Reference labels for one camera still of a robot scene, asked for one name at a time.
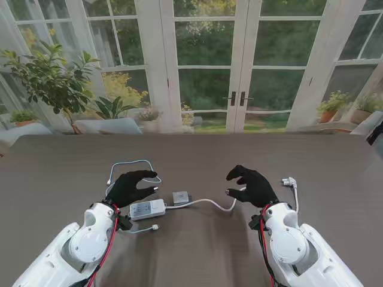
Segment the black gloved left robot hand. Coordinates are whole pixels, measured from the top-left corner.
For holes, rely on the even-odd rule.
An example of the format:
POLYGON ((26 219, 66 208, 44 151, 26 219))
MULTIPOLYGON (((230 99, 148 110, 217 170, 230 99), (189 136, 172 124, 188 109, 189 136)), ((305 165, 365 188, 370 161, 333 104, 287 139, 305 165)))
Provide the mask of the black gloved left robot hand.
POLYGON ((124 173, 115 181, 104 202, 110 205, 114 204, 120 209, 138 200, 143 200, 154 194, 156 187, 139 189, 136 185, 144 178, 155 178, 156 176, 157 173, 151 170, 137 170, 124 173))

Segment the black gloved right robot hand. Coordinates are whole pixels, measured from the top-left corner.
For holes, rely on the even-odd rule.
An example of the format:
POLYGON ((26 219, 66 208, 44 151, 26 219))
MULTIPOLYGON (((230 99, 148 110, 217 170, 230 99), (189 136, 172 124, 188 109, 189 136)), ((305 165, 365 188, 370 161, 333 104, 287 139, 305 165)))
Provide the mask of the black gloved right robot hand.
POLYGON ((235 166, 226 176, 226 180, 238 179, 238 185, 245 185, 244 190, 229 188, 226 194, 240 202, 251 203, 255 207, 263 208, 268 204, 278 203, 279 200, 269 181, 258 171, 244 166, 235 166))

